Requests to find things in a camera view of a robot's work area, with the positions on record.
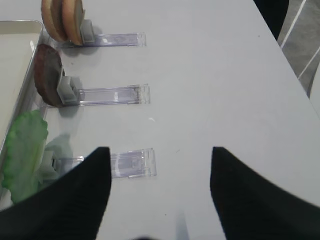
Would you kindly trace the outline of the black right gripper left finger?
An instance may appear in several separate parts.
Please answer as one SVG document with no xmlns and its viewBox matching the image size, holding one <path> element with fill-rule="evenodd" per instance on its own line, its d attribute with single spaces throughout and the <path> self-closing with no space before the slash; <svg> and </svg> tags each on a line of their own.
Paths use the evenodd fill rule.
<svg viewBox="0 0 320 240">
<path fill-rule="evenodd" d="M 98 147 L 35 195 L 0 213 L 2 240 L 94 240 L 112 186 L 111 154 Z"/>
</svg>

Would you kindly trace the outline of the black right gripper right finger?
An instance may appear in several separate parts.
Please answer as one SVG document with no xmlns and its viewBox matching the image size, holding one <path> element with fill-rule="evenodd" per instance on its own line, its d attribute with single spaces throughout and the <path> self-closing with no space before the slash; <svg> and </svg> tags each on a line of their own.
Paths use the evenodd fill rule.
<svg viewBox="0 0 320 240">
<path fill-rule="evenodd" d="M 224 147 L 211 155 L 210 192 L 228 240 L 318 240 L 320 208 L 268 181 Z"/>
</svg>

